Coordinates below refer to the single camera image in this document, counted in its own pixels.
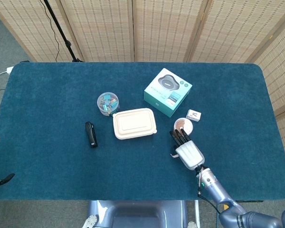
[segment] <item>table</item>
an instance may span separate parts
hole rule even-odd
[[[164,67],[193,84],[171,118],[143,100]],[[103,92],[118,95],[120,111],[152,109],[158,132],[118,140],[97,108]],[[169,131],[188,109],[202,113],[191,138],[234,199],[285,198],[285,152],[257,65],[21,63],[0,107],[0,178],[16,174],[0,186],[0,200],[196,199],[195,172],[170,156]]]

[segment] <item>teal box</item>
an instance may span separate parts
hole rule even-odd
[[[171,117],[191,87],[189,82],[164,68],[144,90],[143,99]]]

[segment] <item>woven room divider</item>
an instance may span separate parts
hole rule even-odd
[[[49,3],[65,36],[72,43],[75,56],[82,58],[79,49],[76,48],[76,40],[71,37],[67,28],[66,17],[60,13],[55,0],[50,0]],[[33,61],[55,62],[58,44],[45,9],[39,0],[0,0],[0,19]],[[57,61],[70,62],[72,61],[70,53],[52,18],[51,21],[59,42],[60,51]]]
[[[190,62],[245,62],[285,14],[285,0],[215,0]]]
[[[130,0],[61,1],[85,61],[134,61]]]
[[[134,0],[135,60],[186,61],[204,8],[202,0]]]
[[[285,111],[285,29],[255,61],[264,73],[276,115]]]

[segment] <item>earbuds box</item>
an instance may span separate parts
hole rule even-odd
[[[191,87],[189,82],[164,68],[144,90],[143,99],[171,117]]]

